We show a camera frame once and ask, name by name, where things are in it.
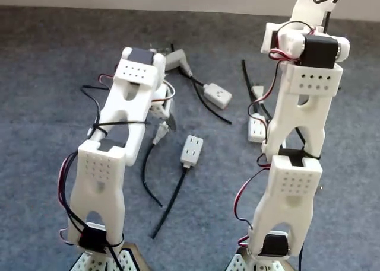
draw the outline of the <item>white perforated plate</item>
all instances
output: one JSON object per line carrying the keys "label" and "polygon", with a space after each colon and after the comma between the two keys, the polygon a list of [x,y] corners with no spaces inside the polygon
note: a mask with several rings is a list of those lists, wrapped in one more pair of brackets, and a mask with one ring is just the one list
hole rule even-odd
{"label": "white perforated plate", "polygon": [[251,271],[240,254],[235,254],[226,271]]}
{"label": "white perforated plate", "polygon": [[226,271],[253,271],[256,265],[256,271],[285,271],[279,261],[273,261],[268,264],[254,264],[244,261],[244,258],[240,254],[235,254],[228,265]]}
{"label": "white perforated plate", "polygon": [[[122,250],[118,257],[119,262],[125,271],[137,271],[138,268],[127,250]],[[107,271],[119,271],[116,262],[108,257],[91,256],[83,253],[77,262],[73,265],[70,271],[104,271],[108,266]]]}

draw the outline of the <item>gray carpet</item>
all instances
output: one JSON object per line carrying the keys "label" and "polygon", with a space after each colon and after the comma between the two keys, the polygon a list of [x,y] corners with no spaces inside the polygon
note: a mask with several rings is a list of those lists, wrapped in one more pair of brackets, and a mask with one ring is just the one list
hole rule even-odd
{"label": "gray carpet", "polygon": [[[176,73],[167,77],[177,89],[178,131],[159,143],[147,168],[147,181],[164,203],[181,174],[186,136],[204,138],[204,148],[152,240],[148,235],[163,210],[140,183],[142,158],[156,130],[152,120],[136,165],[125,174],[125,236],[154,270],[224,270],[247,230],[233,217],[235,193],[258,171],[259,146],[246,139],[249,99],[240,60],[247,60],[256,81],[269,84],[275,64],[259,53],[266,21],[284,18],[0,8],[0,269],[67,270],[77,258],[76,249],[58,237],[66,216],[56,199],[56,179],[62,159],[83,141],[95,116],[78,87],[112,73],[125,46],[165,49],[175,42],[198,79],[232,92],[221,113],[233,125],[206,111],[187,80]],[[330,33],[347,36],[352,49],[326,125],[325,188],[315,201],[305,271],[375,270],[380,264],[379,32],[380,24],[331,22]],[[94,95],[105,101],[104,93]],[[268,101],[271,111],[275,101]],[[123,136],[122,128],[111,134]],[[72,173],[68,191],[74,178]],[[266,179],[258,177],[241,200],[239,212],[249,219]]]}

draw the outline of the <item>red wire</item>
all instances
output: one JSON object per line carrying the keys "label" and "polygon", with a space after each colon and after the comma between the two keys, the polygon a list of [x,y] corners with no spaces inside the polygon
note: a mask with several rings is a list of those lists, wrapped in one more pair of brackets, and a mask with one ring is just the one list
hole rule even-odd
{"label": "red wire", "polygon": [[107,87],[108,89],[111,89],[110,86],[108,86],[107,84],[104,84],[103,81],[102,81],[102,77],[106,77],[106,78],[113,78],[113,75],[109,75],[109,74],[100,74],[97,78],[98,82],[102,85],[104,85],[105,87]]}
{"label": "red wire", "polygon": [[246,235],[245,237],[242,237],[238,240],[237,244],[241,247],[248,247],[247,243],[243,243],[243,241],[246,241],[249,238],[249,235]]}
{"label": "red wire", "polygon": [[262,170],[260,170],[259,172],[257,172],[255,175],[253,175],[250,179],[248,179],[244,184],[243,186],[240,188],[240,190],[238,191],[238,193],[236,194],[236,197],[235,197],[235,200],[233,201],[233,213],[235,215],[235,217],[240,220],[240,221],[246,221],[248,222],[249,225],[251,225],[249,223],[249,221],[247,219],[243,219],[243,218],[240,218],[238,216],[238,204],[239,204],[239,200],[241,198],[241,196],[243,195],[243,192],[244,190],[246,189],[247,185],[249,184],[249,182],[252,181],[253,178],[255,178],[257,175],[259,175],[261,172],[263,172],[264,170],[269,170],[268,167],[265,167],[263,168]]}

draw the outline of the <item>electrical plug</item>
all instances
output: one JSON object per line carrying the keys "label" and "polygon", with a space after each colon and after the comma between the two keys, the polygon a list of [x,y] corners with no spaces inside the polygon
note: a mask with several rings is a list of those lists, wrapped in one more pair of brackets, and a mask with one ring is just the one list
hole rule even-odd
{"label": "electrical plug", "polygon": [[159,124],[159,128],[157,129],[156,136],[153,139],[153,144],[157,145],[158,142],[169,133],[170,127],[166,122],[162,122]]}
{"label": "electrical plug", "polygon": [[231,101],[232,94],[219,85],[214,83],[206,84],[203,89],[204,97],[221,109],[226,108]]}
{"label": "electrical plug", "polygon": [[203,139],[197,138],[196,136],[188,136],[183,146],[182,154],[180,156],[180,161],[183,167],[190,168],[195,166],[198,162],[199,155],[201,154],[203,146]]}
{"label": "electrical plug", "polygon": [[267,128],[259,120],[262,120],[266,124],[265,117],[263,115],[260,115],[259,113],[254,113],[253,117],[255,117],[256,119],[251,118],[251,117],[249,118],[248,140],[250,142],[262,143],[263,141],[265,141],[265,134],[266,134]]}
{"label": "electrical plug", "polygon": [[192,77],[192,71],[187,61],[186,54],[182,49],[166,55],[165,71],[171,71],[175,68],[180,68],[187,77]]}

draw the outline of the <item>white electrical outlet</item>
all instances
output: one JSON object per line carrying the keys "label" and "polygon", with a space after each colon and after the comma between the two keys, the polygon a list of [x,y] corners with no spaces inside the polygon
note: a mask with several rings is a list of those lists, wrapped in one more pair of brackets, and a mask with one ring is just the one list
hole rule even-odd
{"label": "white electrical outlet", "polygon": [[263,124],[265,122],[265,117],[255,113],[253,114],[254,118],[249,118],[249,123],[248,123],[248,140],[250,142],[259,142],[262,143],[265,140],[265,134],[267,128]]}
{"label": "white electrical outlet", "polygon": [[206,84],[203,89],[204,97],[221,109],[226,108],[231,101],[232,94],[214,83]]}
{"label": "white electrical outlet", "polygon": [[190,168],[197,164],[202,146],[203,139],[197,138],[196,136],[187,137],[185,145],[183,146],[182,155],[180,156],[180,161],[184,167]]}

